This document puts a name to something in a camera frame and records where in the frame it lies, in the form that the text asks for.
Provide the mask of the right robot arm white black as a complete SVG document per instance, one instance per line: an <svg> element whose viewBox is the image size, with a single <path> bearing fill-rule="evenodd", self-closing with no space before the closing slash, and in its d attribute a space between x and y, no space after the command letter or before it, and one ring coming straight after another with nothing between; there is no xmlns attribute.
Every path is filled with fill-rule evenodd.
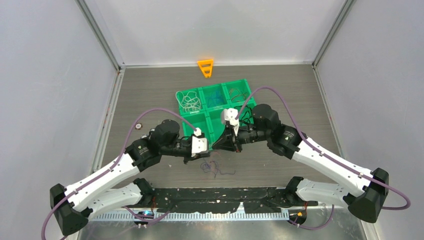
<svg viewBox="0 0 424 240"><path fill-rule="evenodd" d="M291 205L302 201L317 201L348 209L358 219L376 223L389 190L389 173L376 168L370 170L355 165L318 145L295 127L283 124L278 113L268 104L256 105L251 115L252 124L240 125L238 110L227 108L221 112L224 131L212 145L214 150L241 152L242 146L265 141L275 154L305 164L332 179L323 183L304 177L293 177L287 184L285 198Z"/></svg>

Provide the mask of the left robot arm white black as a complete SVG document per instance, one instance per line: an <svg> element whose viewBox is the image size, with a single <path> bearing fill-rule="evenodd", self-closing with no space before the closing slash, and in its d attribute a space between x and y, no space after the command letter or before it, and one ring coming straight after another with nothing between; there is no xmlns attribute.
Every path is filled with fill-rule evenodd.
<svg viewBox="0 0 424 240"><path fill-rule="evenodd" d="M114 186L158 164L162 156L181 157L185 164L206 158L210 156L209 141L198 127L191 135L180 137L180 125L166 119L97 172L68 186L52 186L50 207L61 233L72 235L97 215L120 206L148 207L154 197L146 180L135 180L120 189Z"/></svg>

